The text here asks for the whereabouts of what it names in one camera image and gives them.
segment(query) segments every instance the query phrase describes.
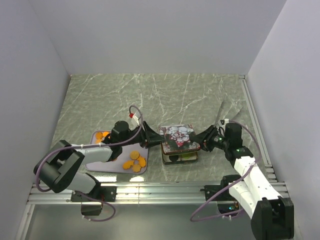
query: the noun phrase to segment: gray wall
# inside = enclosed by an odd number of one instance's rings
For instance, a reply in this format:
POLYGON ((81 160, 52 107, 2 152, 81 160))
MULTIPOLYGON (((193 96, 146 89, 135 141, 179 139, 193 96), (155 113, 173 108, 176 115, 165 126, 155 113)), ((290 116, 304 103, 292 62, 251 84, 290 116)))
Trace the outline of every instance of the gray wall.
POLYGON ((287 1, 249 74, 276 175, 306 240, 320 239, 320 2, 287 1))
POLYGON ((27 0, 0 1, 0 239, 14 238, 69 76, 27 0))
POLYGON ((285 0, 29 0, 70 74, 247 74, 285 0))

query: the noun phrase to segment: purple cable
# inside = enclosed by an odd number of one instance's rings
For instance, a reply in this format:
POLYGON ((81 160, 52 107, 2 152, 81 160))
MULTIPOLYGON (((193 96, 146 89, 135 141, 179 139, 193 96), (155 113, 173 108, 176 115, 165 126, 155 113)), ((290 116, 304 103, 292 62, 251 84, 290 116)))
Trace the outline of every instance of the purple cable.
POLYGON ((115 216, 115 214, 116 214, 116 209, 115 209, 115 207, 114 207, 112 204, 110 204, 110 203, 108 203, 108 202, 106 202, 106 201, 100 201, 100 200, 98 200, 98 199, 94 199, 94 198, 92 198, 92 197, 89 197, 89 196, 85 195, 85 194, 84 194, 83 192, 81 192, 81 191, 76 191, 76 193, 77 193, 77 194, 80 194, 82 197, 84 197, 84 198, 86 198, 86 199, 89 199, 89 200, 91 200, 91 201, 99 202, 99 203, 102 203, 102 204, 106 204, 106 205, 110 206, 110 207, 113 209, 112 215, 109 216, 109 217, 107 217, 107 218, 105 218, 105 219, 92 219, 92 218, 89 218, 89 217, 87 217, 87 216, 83 216, 85 219, 87 219, 87 220, 89 220, 89 221, 91 221, 91 222, 105 222, 105 221, 108 221, 108 220, 112 219, 112 218, 115 216))
MULTIPOLYGON (((234 120, 230 120, 229 121, 230 123, 235 123, 235 124, 239 124, 242 128, 244 128, 249 134, 250 136, 252 137, 256 147, 258 148, 258 152, 259 152, 259 156, 258 158, 254 161, 254 163, 256 164, 258 161, 260 161, 262 159, 262 154, 261 154, 261 149, 259 147, 259 144, 258 144, 258 140, 256 139, 256 137, 253 135, 253 133, 243 124, 237 122, 237 121, 234 121, 234 120)), ((214 194, 212 197, 210 197, 207 201, 205 201, 205 203, 203 203, 197 210, 195 210, 192 214, 191 214, 191 217, 190 217, 190 221, 191 222, 201 222, 201 221, 205 221, 205 220, 209 220, 209 219, 216 219, 216 218, 220 218, 222 216, 228 216, 228 215, 232 215, 232 214, 238 214, 238 213, 241 213, 244 209, 239 209, 239 210, 236 210, 236 211, 231 211, 231 212, 227 212, 227 213, 223 213, 223 214, 217 214, 217 215, 213 215, 213 216, 206 216, 206 217, 203 217, 203 218, 198 218, 198 219, 193 219, 194 216, 200 212, 208 203, 210 203, 213 199, 215 199, 217 196, 219 196, 220 194, 222 194, 223 192, 227 191, 229 188, 231 188, 232 186, 236 185, 237 183, 241 182, 243 179, 245 179, 246 176, 249 175, 249 173, 251 172, 252 168, 254 167, 254 164, 251 165, 248 169, 248 171, 246 171, 246 173, 240 177, 238 180, 234 181, 233 183, 231 183, 230 185, 222 188, 220 191, 218 191, 216 194, 214 194)))
MULTIPOLYGON (((102 144, 101 147, 104 148, 104 147, 112 147, 112 146, 117 146, 117 145, 121 145, 121 144, 126 144, 128 142, 130 142, 132 139, 134 139, 141 131, 142 129, 142 123, 143 123, 143 116, 142 116, 142 113, 140 111, 140 109, 136 106, 136 105, 131 105, 129 107, 129 113, 131 114, 131 108, 135 108, 138 113, 140 114, 140 126, 139 126, 139 129, 138 131, 129 139, 125 140, 125 141, 122 141, 122 142, 117 142, 117 143, 108 143, 108 144, 102 144)), ((37 171, 36 171, 36 174, 35 174, 35 185, 36 185, 36 188, 40 191, 40 192, 48 192, 50 191, 51 189, 50 188, 47 188, 47 189, 43 189, 40 187, 39 185, 39 176, 40 176, 40 172, 43 168, 43 166, 45 165, 46 161, 54 154, 60 152, 60 151, 63 151, 63 150, 69 150, 69 149, 91 149, 91 148, 97 148, 97 147, 100 147, 99 144, 88 144, 88 145, 83 145, 83 146, 67 146, 67 147, 62 147, 62 148, 59 148, 59 149, 56 149, 52 152, 50 152, 43 160, 42 162, 40 163, 37 171)))

